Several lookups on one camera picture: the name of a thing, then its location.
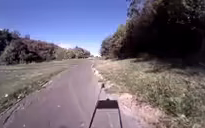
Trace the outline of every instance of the foliage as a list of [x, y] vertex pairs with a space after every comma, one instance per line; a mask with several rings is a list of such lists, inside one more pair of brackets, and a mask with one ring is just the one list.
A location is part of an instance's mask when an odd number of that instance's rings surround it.
[[63, 60], [72, 58], [87, 58], [90, 52], [76, 47], [63, 49], [55, 44], [24, 38], [18, 31], [0, 30], [0, 64], [18, 64]]
[[205, 62], [204, 0], [128, 2], [125, 31], [122, 35], [117, 30], [102, 43], [102, 56], [129, 58], [146, 52], [162, 58], [181, 58], [187, 63]]

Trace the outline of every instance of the dry grass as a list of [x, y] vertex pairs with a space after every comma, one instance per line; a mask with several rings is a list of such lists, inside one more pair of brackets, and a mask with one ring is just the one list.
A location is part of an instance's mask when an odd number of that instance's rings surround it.
[[81, 60], [0, 66], [0, 113]]
[[98, 60], [96, 68], [106, 80], [164, 111], [165, 127], [205, 128], [205, 73], [172, 68], [157, 61]]

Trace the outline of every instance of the blue sky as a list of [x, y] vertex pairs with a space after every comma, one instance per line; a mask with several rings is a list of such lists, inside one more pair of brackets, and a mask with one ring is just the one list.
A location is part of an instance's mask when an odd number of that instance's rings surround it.
[[98, 54], [126, 21], [126, 0], [0, 0], [0, 28]]

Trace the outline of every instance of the bush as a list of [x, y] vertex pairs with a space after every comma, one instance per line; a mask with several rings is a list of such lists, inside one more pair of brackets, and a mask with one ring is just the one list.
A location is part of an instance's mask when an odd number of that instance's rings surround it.
[[124, 32], [118, 29], [102, 43], [102, 56], [129, 58], [146, 52], [205, 62], [205, 1], [130, 0], [128, 15]]
[[22, 38], [18, 31], [0, 30], [0, 64], [87, 58], [89, 56], [90, 52], [83, 48], [63, 49], [52, 43], [32, 40], [29, 35]]

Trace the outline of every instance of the grass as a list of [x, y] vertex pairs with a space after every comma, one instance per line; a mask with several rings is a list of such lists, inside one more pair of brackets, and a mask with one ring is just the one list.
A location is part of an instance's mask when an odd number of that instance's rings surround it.
[[0, 66], [0, 113], [81, 60]]
[[165, 127], [205, 128], [205, 73], [200, 69], [134, 59], [98, 60], [96, 68], [106, 80], [164, 111]]

